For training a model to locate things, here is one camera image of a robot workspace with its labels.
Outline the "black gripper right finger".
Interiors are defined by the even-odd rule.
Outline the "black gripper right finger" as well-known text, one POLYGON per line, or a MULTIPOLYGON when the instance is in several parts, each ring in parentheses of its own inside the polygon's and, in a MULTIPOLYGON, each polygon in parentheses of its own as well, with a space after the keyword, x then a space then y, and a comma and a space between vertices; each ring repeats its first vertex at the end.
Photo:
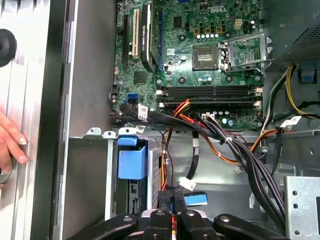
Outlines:
POLYGON ((287 237, 231 214, 210 221, 206 214, 187 208, 185 195, 174 191, 177 234, 181 240, 285 240, 287 237))

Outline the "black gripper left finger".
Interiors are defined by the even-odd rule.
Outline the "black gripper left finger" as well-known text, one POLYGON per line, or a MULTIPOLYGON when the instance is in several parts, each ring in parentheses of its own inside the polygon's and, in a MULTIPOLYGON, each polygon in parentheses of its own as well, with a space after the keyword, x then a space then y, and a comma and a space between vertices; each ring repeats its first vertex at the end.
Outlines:
POLYGON ((158 208, 145 210, 140 217, 129 213, 86 227, 73 240, 170 240, 172 238, 172 195, 158 192, 158 208))

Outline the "person's hand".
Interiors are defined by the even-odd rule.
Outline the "person's hand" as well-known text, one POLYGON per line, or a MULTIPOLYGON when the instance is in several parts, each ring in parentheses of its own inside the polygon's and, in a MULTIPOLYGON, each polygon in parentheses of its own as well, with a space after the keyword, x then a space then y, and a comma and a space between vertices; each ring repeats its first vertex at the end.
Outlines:
POLYGON ((27 140, 18 128, 0 111, 0 169, 4 173, 12 170, 12 157, 19 163, 28 161, 26 154, 21 149, 27 140))

